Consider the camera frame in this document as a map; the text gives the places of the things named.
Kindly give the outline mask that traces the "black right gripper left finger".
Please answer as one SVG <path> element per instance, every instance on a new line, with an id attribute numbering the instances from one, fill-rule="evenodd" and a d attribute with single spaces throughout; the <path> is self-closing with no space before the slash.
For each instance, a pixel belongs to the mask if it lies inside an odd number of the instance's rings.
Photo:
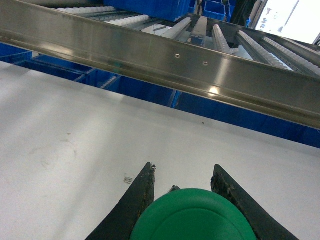
<path id="1" fill-rule="evenodd" d="M 117 205 L 88 240 L 129 240 L 142 213 L 155 199 L 155 167 L 147 162 Z"/>

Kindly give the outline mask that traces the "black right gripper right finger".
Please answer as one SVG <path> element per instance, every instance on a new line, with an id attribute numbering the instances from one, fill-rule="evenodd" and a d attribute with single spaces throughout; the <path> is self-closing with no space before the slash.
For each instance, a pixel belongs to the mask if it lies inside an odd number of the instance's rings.
<path id="1" fill-rule="evenodd" d="M 244 215 L 258 240 L 297 239 L 262 208 L 219 164 L 214 165 L 211 190 L 231 202 Z"/>

